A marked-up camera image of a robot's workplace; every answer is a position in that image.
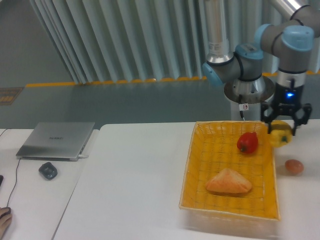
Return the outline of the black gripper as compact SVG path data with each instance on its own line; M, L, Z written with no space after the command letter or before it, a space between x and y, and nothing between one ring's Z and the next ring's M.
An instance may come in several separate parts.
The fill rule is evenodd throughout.
M278 83L275 84L275 92L271 104L266 101L260 104L260 120L267 124L267 133L272 132L272 122L278 116L291 116L293 120L292 135L301 125L306 125L312 113L310 103L301 104L304 86L289 88Z

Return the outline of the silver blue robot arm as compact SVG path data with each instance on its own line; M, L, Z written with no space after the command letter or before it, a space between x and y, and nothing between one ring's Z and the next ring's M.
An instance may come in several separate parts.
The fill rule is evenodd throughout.
M286 22L263 24L254 34L254 43L240 44L230 50L226 4L223 0L204 1L208 54L202 66L213 85L235 81L230 99L245 103L241 90L247 83L262 79L262 59L269 53L279 59L277 82L263 84L258 91L260 120L267 125L279 116L289 116L294 127L308 123L312 112L301 98L314 39L320 36L320 12L303 0L273 0L273 7Z

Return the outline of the person's hand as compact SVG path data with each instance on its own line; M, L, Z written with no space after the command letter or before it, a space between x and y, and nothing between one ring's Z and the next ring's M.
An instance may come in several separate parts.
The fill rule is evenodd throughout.
M3 237L5 231L12 222L12 214L6 214L7 207L0 209L0 238Z

